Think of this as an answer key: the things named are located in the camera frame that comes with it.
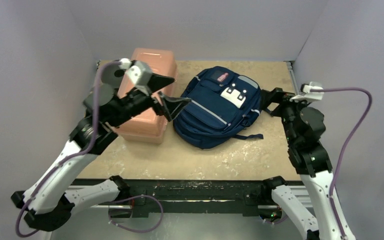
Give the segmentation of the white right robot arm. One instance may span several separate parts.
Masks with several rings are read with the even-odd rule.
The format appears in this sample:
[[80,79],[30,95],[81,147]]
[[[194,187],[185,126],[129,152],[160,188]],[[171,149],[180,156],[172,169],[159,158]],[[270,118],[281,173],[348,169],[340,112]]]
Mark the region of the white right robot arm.
[[295,197],[280,176],[263,182],[260,196],[268,204],[277,204],[304,240],[355,240],[334,187],[334,172],[327,150],[320,142],[325,132],[324,115],[306,100],[294,100],[294,94],[281,88],[262,90],[260,107],[277,107],[270,112],[281,119],[289,161],[299,175],[314,213]]

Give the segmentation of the navy blue student backpack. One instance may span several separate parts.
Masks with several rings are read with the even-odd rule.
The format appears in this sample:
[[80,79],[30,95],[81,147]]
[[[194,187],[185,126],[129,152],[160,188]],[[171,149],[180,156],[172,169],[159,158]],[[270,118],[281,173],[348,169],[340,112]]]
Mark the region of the navy blue student backpack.
[[[223,81],[217,78],[228,73]],[[206,68],[189,82],[183,98],[191,102],[173,120],[175,132],[187,143],[206,150],[229,139],[263,139],[261,133],[241,135],[261,115],[261,88],[246,75],[222,66]]]

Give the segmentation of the pink pen toy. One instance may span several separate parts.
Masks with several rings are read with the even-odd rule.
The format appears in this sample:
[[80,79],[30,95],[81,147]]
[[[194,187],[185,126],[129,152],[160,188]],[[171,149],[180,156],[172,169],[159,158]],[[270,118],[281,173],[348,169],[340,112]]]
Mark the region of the pink pen toy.
[[223,82],[227,77],[229,76],[229,74],[227,72],[221,74],[216,80],[218,82]]

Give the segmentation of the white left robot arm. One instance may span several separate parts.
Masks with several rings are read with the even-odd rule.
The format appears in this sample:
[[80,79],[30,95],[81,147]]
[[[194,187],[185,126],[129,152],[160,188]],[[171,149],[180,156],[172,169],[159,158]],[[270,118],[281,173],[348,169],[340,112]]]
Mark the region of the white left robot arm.
[[118,137],[115,127],[150,109],[168,121],[174,120],[191,99],[161,92],[173,82],[172,77],[154,74],[144,86],[133,87],[124,97],[119,97],[111,85],[98,83],[83,101],[85,117],[69,134],[54,163],[32,187],[11,195],[20,210],[16,224],[24,222],[34,233],[52,232],[89,207],[133,201],[130,186],[118,175],[81,190],[70,191],[69,186]]

